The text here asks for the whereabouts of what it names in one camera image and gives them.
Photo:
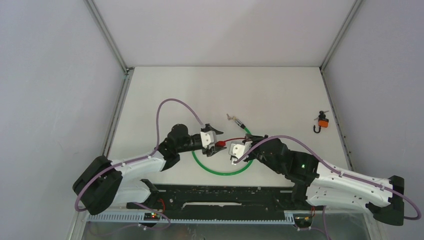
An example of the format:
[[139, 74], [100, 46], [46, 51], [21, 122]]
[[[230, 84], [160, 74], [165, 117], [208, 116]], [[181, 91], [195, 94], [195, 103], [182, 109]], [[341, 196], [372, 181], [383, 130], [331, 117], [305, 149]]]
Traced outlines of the red cable lock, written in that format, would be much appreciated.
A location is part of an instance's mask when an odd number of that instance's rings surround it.
[[230, 143], [232, 141], [237, 141], [237, 140], [244, 140], [244, 139], [245, 139], [244, 137], [235, 137], [235, 138], [217, 141], [214, 145], [216, 147], [225, 147], [227, 143]]

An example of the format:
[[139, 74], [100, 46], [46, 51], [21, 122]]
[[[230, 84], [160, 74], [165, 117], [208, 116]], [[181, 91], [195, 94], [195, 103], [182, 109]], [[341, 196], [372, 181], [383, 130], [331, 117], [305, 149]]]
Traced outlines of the green cable lock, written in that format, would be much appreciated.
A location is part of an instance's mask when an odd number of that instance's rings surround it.
[[[237, 122], [235, 122], [235, 124], [241, 128], [245, 133], [247, 134], [251, 134], [251, 131], [246, 127], [246, 125], [240, 120], [238, 119]], [[227, 172], [222, 172], [222, 171], [218, 171], [215, 169], [211, 169], [209, 167], [207, 167], [205, 164], [203, 164], [200, 159], [198, 158], [197, 154], [195, 151], [191, 152], [191, 155], [193, 157], [193, 159], [195, 160], [195, 162], [198, 164], [198, 166], [200, 168], [202, 168], [203, 170], [205, 170], [206, 172], [216, 175], [216, 176], [234, 176], [234, 175], [239, 175], [243, 172], [245, 172], [247, 169], [249, 169], [251, 167], [251, 165], [253, 164], [252, 161], [249, 161], [245, 166], [243, 166], [240, 169], [234, 170], [234, 171], [227, 171]]]

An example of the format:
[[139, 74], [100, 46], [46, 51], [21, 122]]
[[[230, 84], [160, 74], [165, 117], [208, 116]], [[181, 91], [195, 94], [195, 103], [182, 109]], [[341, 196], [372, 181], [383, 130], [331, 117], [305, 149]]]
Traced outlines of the silver key bunch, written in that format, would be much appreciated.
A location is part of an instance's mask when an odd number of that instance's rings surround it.
[[229, 114], [226, 114], [226, 116], [228, 121], [234, 121], [234, 122], [238, 121], [238, 118], [236, 116], [230, 116]]

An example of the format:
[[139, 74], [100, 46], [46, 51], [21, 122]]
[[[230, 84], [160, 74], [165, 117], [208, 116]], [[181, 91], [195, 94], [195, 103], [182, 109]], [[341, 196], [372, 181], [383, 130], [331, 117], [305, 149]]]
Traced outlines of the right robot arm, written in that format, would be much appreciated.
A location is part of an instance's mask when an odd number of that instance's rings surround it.
[[243, 160], [258, 160], [294, 184], [290, 196], [297, 209], [306, 206], [363, 211], [384, 224], [403, 226], [404, 179], [393, 175], [376, 178], [337, 167], [320, 158], [300, 140], [288, 136], [305, 151], [290, 150], [280, 136], [246, 134]]

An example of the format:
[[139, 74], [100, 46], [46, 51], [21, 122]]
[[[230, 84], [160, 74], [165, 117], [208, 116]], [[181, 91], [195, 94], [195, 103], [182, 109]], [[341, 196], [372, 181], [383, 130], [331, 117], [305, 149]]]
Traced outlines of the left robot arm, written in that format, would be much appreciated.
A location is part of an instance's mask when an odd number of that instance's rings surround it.
[[72, 190], [91, 215], [131, 202], [153, 208], [158, 194], [148, 180], [142, 180], [142, 175], [172, 168], [180, 161], [180, 153], [200, 150], [207, 157], [213, 156], [226, 149], [218, 145], [217, 136], [221, 134], [222, 131], [209, 123], [193, 135], [186, 125], [176, 124], [152, 155], [123, 160], [109, 160], [104, 155], [96, 157], [74, 182]]

